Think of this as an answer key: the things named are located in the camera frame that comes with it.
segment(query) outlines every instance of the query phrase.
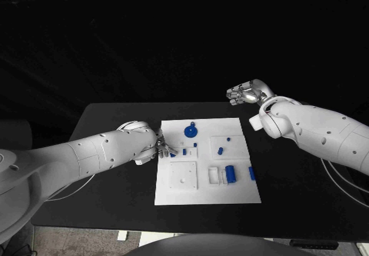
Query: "robotic hand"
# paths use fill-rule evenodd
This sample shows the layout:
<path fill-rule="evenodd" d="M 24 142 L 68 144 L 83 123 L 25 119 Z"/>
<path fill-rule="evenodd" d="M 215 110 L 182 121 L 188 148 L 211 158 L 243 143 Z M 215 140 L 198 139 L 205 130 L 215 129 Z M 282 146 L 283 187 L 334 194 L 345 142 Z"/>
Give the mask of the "robotic hand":
<path fill-rule="evenodd" d="M 29 151 L 0 149 L 0 244 L 24 227 L 42 203 L 77 180 L 159 153 L 178 152 L 146 122 L 116 131 Z"/>
<path fill-rule="evenodd" d="M 347 115 L 277 96 L 254 79 L 227 91 L 231 104 L 259 103 L 254 130 L 295 140 L 300 149 L 369 175 L 369 127 Z"/>

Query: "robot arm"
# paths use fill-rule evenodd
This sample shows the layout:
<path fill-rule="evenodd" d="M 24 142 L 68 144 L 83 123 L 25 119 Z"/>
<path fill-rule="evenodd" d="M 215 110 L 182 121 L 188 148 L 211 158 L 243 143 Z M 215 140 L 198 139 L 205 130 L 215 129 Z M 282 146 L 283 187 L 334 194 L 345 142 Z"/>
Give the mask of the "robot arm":
<path fill-rule="evenodd" d="M 0 243 L 29 221 L 54 193 L 77 180 L 135 160 L 178 154 L 162 131 L 129 122 L 112 132 L 29 151 L 0 149 Z"/>
<path fill-rule="evenodd" d="M 227 91 L 231 104 L 260 104 L 254 130 L 295 140 L 300 149 L 369 175 L 369 127 L 347 115 L 277 96 L 256 79 Z"/>

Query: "blue tool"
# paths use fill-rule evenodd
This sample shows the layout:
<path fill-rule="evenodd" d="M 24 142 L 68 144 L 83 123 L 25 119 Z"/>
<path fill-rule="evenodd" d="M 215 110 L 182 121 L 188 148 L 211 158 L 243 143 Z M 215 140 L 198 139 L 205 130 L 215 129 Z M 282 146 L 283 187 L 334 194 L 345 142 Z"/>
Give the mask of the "blue tool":
<path fill-rule="evenodd" d="M 249 168 L 251 180 L 256 180 L 254 168 L 253 166 Z"/>
<path fill-rule="evenodd" d="M 236 183 L 237 182 L 237 174 L 236 174 L 236 168 L 233 165 L 228 165 L 225 167 L 225 175 L 227 175 L 228 183 Z"/>
<path fill-rule="evenodd" d="M 189 138 L 194 138 L 198 134 L 198 129 L 195 127 L 195 122 L 191 122 L 191 126 L 185 128 L 185 135 Z"/>

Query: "black curtain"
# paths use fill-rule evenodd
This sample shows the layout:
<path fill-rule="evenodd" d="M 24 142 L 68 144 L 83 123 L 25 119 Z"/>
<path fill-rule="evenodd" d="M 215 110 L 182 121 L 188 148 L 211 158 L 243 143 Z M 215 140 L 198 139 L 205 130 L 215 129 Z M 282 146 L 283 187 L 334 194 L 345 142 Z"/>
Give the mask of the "black curtain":
<path fill-rule="evenodd" d="M 90 103 L 227 101 L 254 78 L 369 124 L 365 2 L 142 5 L 2 2 L 2 118 L 29 120 L 40 145 Z"/>

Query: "black table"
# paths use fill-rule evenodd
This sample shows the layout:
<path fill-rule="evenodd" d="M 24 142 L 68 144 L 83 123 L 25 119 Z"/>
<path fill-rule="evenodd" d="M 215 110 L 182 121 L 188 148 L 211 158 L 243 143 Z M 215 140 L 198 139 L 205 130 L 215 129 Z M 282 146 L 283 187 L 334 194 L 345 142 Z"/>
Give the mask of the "black table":
<path fill-rule="evenodd" d="M 129 121 L 240 117 L 262 204 L 155 206 L 158 159 L 132 161 L 96 175 L 70 198 L 47 202 L 32 218 L 41 226 L 230 233 L 257 237 L 369 242 L 369 209 L 334 184 L 321 159 L 293 140 L 256 132 L 259 106 L 208 103 L 100 103 L 84 112 L 71 141 L 116 130 Z M 78 181 L 58 195 L 73 192 Z"/>

